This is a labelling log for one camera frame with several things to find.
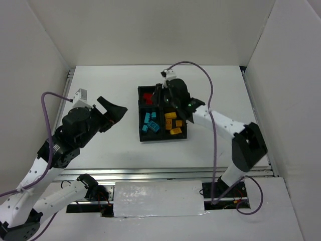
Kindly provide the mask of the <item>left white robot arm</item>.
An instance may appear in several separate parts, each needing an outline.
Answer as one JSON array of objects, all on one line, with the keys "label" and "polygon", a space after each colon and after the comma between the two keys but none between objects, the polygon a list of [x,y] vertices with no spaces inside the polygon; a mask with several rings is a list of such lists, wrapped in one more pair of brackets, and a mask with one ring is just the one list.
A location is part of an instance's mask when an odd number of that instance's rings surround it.
[{"label": "left white robot arm", "polygon": [[31,169],[14,193],[1,204],[2,240],[33,238],[46,219],[79,199],[108,199],[108,191],[89,174],[81,174],[65,188],[41,197],[53,180],[80,155],[81,148],[97,133],[113,127],[127,112],[126,107],[114,105],[102,96],[97,101],[105,108],[105,113],[82,99],[73,99],[73,107],[63,117],[62,124],[39,149]]}]

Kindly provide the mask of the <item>blue long lego brick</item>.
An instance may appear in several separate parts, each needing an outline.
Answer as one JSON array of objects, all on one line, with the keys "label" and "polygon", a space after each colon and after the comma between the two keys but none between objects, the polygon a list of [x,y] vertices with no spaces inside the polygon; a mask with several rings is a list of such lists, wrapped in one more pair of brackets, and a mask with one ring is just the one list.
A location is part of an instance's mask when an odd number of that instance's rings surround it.
[{"label": "blue long lego brick", "polygon": [[151,120],[151,113],[146,113],[144,117],[144,124],[147,125]]}]

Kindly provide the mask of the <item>cyan rounded lego piece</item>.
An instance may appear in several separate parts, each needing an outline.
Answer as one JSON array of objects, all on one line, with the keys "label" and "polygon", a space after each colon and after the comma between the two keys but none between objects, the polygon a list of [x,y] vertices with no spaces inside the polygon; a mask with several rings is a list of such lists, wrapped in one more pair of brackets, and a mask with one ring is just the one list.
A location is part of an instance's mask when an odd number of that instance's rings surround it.
[{"label": "cyan rounded lego piece", "polygon": [[159,125],[152,120],[147,124],[147,127],[149,130],[151,130],[154,133],[157,133],[160,130]]}]

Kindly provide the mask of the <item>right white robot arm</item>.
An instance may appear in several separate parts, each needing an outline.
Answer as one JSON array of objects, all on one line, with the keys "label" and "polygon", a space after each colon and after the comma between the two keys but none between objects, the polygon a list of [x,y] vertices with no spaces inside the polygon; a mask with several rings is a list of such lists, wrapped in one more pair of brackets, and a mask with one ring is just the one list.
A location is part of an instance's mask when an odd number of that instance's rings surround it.
[{"label": "right white robot arm", "polygon": [[232,163],[217,181],[221,192],[245,176],[268,152],[258,124],[237,122],[211,110],[203,101],[190,96],[182,79],[157,84],[151,99],[157,105],[173,107],[183,120],[208,128],[229,141]]}]

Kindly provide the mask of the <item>red lego brick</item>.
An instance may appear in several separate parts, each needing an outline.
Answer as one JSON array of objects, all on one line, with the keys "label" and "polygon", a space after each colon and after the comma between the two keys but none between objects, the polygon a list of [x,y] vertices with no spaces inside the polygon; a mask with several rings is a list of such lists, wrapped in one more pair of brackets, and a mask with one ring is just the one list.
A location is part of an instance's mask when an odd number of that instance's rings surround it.
[{"label": "red lego brick", "polygon": [[153,94],[151,94],[151,93],[144,93],[142,97],[143,97],[143,103],[144,103],[144,104],[146,104],[146,105],[153,105],[153,100],[152,100]]}]

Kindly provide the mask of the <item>yellow rounded lego brick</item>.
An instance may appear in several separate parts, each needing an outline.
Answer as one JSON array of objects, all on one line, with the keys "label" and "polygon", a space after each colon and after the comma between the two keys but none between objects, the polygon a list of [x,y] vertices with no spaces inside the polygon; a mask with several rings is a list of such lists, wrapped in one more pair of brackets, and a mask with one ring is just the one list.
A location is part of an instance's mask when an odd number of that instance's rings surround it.
[{"label": "yellow rounded lego brick", "polygon": [[181,133],[182,133],[181,128],[174,128],[174,129],[170,130],[170,134],[171,135],[178,135],[178,134],[181,134]]}]

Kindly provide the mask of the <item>small yellow lego brick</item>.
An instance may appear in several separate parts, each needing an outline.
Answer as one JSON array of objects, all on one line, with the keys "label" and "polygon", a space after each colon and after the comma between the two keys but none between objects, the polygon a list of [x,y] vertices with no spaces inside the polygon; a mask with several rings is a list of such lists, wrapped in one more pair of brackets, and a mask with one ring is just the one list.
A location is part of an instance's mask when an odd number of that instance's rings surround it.
[{"label": "small yellow lego brick", "polygon": [[183,122],[181,120],[176,120],[175,121],[175,125],[176,125],[177,128],[180,128],[180,127],[183,126]]}]

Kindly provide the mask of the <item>small cyan lego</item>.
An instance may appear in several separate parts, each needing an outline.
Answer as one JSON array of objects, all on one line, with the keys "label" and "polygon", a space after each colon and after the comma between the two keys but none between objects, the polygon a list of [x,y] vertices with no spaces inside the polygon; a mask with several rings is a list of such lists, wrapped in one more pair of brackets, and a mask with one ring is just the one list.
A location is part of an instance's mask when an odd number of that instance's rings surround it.
[{"label": "small cyan lego", "polygon": [[142,131],[143,133],[147,133],[147,131],[148,131],[148,126],[147,126],[147,125],[143,125],[141,131]]}]

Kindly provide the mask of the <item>yellow long lego brick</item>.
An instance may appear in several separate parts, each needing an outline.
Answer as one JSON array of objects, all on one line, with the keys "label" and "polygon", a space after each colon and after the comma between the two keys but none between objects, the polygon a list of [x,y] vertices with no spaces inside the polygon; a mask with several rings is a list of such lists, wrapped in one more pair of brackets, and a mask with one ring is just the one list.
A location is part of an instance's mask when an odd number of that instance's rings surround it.
[{"label": "yellow long lego brick", "polygon": [[176,112],[168,112],[164,114],[165,119],[176,119],[177,118],[177,114]]}]

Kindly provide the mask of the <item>yellow butterfly lego piece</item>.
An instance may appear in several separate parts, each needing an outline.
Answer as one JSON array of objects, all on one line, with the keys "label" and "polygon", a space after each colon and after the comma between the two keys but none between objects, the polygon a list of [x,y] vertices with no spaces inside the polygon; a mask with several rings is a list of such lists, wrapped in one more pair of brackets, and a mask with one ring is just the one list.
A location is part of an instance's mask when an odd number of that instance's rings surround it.
[{"label": "yellow butterfly lego piece", "polygon": [[166,128],[171,128],[171,127],[172,127],[172,120],[166,119]]}]

